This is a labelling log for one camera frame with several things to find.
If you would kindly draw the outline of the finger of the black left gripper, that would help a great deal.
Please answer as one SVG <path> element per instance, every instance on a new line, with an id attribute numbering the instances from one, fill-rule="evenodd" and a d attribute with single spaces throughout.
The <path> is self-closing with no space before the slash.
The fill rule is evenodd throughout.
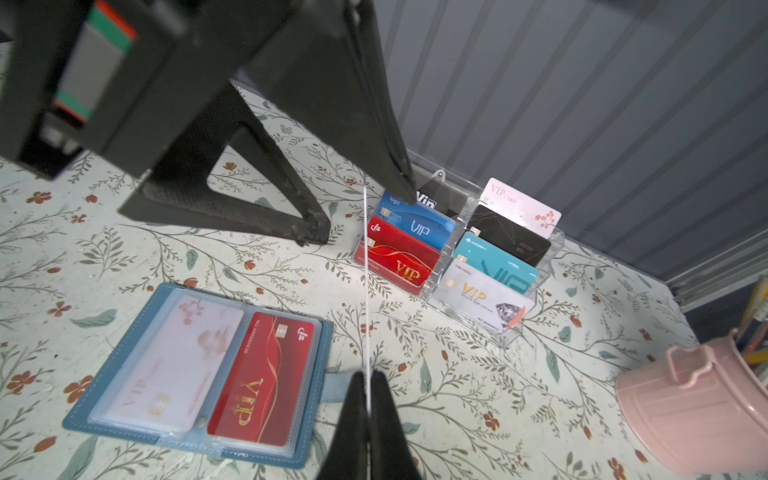
<path id="1" fill-rule="evenodd" d="M 375 5 L 284 1 L 287 16 L 245 66 L 249 83 L 399 199 L 415 175 L 394 114 Z"/>

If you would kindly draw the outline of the blue leather card holder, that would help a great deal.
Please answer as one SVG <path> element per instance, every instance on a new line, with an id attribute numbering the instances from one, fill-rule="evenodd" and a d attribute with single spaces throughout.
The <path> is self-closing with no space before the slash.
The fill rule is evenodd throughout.
<path id="1" fill-rule="evenodd" d="M 333 325 L 177 284 L 151 295 L 64 428 L 287 469 L 327 443 L 319 406 L 343 398 Z"/>

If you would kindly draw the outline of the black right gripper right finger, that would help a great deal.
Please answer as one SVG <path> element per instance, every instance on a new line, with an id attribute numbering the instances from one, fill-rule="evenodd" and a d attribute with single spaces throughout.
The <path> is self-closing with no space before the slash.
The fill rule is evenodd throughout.
<path id="1" fill-rule="evenodd" d="M 386 375 L 379 370 L 372 372 L 369 398 L 371 478 L 421 480 Z"/>

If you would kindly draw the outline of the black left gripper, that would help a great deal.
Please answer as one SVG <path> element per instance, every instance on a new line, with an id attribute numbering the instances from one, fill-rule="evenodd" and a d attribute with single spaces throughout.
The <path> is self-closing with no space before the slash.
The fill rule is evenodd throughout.
<path id="1" fill-rule="evenodd" d="M 134 177 L 151 169 L 120 208 L 131 220 L 325 245 L 328 215 L 228 85 L 292 11 L 288 1 L 5 1 L 1 155 L 52 179 L 89 150 Z"/>

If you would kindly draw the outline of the clear acrylic card display stand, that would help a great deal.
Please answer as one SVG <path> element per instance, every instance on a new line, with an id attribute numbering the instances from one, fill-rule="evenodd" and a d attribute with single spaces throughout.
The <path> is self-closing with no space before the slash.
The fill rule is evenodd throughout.
<path id="1" fill-rule="evenodd" d="M 508 348 L 565 243 L 556 209 L 412 155 L 417 202 L 386 191 L 354 254 L 367 270 Z"/>

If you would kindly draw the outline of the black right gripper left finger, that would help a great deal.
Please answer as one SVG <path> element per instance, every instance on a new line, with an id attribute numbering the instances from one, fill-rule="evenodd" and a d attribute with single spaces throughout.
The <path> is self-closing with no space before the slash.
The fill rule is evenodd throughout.
<path id="1" fill-rule="evenodd" d="M 362 372 L 351 376 L 331 445 L 317 479 L 368 478 L 368 408 L 366 378 Z"/>

